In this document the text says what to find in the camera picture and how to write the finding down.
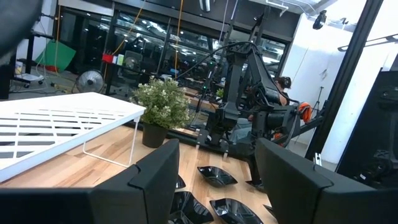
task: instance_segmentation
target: black metal frame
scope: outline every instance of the black metal frame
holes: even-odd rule
[[[307,159],[312,160],[315,153],[320,154],[323,150],[382,3],[383,0],[366,1],[357,27],[349,42],[347,53],[344,56],[335,83],[329,94],[325,108],[325,121],[315,130],[305,155]]]

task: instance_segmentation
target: electric fan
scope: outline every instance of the electric fan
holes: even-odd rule
[[[76,87],[80,93],[100,92],[104,86],[102,75],[97,70],[89,70],[79,76]]]

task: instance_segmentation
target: green leaves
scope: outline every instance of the green leaves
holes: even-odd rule
[[[133,94],[138,99],[135,103],[147,108],[141,116],[143,122],[172,129],[182,128],[190,120],[189,100],[176,81],[151,78],[148,85],[138,87]]]

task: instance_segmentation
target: person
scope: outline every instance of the person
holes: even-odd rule
[[[274,79],[275,85],[278,90],[282,93],[279,94],[280,104],[286,106],[290,104],[289,96],[285,92],[285,89],[290,89],[292,86],[292,80],[290,77],[277,77]],[[236,143],[239,139],[245,138],[251,131],[253,115],[248,118],[238,118],[236,126],[232,129],[232,133],[229,140]]]

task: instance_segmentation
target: ceiling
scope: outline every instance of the ceiling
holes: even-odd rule
[[[266,4],[266,0],[250,0],[260,4]],[[320,11],[331,6],[337,0],[268,0],[278,5],[284,5],[289,7],[288,11],[296,14],[302,14],[303,12],[309,16],[315,16]]]

